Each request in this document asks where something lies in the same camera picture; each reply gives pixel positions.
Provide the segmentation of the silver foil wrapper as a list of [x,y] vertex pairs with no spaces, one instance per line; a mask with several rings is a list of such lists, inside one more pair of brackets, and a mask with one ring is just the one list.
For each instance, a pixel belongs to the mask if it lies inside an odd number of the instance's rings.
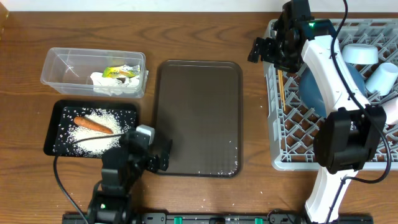
[[105,68],[102,77],[103,78],[133,78],[141,73],[141,66],[128,66],[121,65],[119,67],[107,67]]

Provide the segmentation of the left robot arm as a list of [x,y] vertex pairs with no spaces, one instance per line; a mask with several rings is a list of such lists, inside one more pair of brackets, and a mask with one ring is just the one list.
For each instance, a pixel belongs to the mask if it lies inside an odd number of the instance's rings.
[[119,135],[119,146],[103,153],[102,180],[93,190],[88,223],[141,223],[132,207],[131,187],[144,171],[156,173],[169,167],[172,140],[157,133],[150,136],[133,129]]

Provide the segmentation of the white paper napkin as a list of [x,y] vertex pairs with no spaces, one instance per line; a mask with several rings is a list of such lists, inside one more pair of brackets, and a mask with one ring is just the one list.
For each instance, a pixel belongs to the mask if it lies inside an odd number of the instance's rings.
[[100,72],[93,72],[90,75],[93,82],[93,91],[105,95],[121,95],[123,93],[134,93],[140,84],[140,76],[132,78],[105,78]]

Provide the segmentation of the large blue plate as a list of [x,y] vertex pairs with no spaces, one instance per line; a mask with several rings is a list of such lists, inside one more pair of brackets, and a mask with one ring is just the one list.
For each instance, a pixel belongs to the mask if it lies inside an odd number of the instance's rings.
[[[360,92],[366,96],[365,82],[361,74],[349,63],[346,63],[346,66],[348,67],[348,70]],[[306,67],[301,74],[298,84],[298,92],[301,97],[301,101],[307,108],[314,108],[317,115],[324,118],[327,117],[322,95],[315,78],[308,67]]]

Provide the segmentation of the orange carrot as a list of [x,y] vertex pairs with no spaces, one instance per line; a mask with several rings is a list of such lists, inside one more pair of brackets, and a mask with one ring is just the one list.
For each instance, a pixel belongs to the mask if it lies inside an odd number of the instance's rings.
[[107,128],[106,126],[103,126],[102,124],[99,124],[90,119],[87,119],[85,117],[81,117],[81,116],[75,117],[73,119],[73,122],[78,126],[82,126],[84,128],[90,129],[90,130],[94,130],[94,131],[105,133],[105,134],[113,134],[113,131],[111,129]]

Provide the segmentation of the light blue cup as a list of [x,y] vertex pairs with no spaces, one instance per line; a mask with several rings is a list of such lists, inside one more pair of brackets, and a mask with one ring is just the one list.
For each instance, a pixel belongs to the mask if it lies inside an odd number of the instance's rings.
[[380,64],[376,71],[366,80],[365,86],[368,92],[379,92],[380,96],[386,96],[391,91],[397,80],[397,65],[389,62]]

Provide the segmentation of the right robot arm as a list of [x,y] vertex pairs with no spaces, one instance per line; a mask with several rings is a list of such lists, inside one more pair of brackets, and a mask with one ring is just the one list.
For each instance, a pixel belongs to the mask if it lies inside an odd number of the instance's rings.
[[372,106],[360,92],[340,53],[336,30],[328,19],[278,18],[275,36],[258,37],[248,61],[271,63],[276,69],[295,73],[306,65],[320,90],[326,119],[313,140],[313,151],[320,166],[310,197],[305,202],[307,223],[332,223],[352,181],[376,184],[386,178],[361,179],[358,172],[371,160],[380,141],[386,112]]

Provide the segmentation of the white pink cup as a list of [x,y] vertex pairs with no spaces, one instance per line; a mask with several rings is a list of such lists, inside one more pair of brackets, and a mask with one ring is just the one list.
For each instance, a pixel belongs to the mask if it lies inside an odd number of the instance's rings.
[[386,112],[386,124],[395,125],[398,120],[398,99],[393,98],[381,105]]

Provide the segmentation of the small light blue bowl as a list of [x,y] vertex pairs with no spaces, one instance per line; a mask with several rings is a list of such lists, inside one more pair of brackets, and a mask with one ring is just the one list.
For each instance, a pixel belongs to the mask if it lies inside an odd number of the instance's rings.
[[377,47],[368,44],[348,44],[342,51],[343,60],[352,64],[373,65],[378,63]]

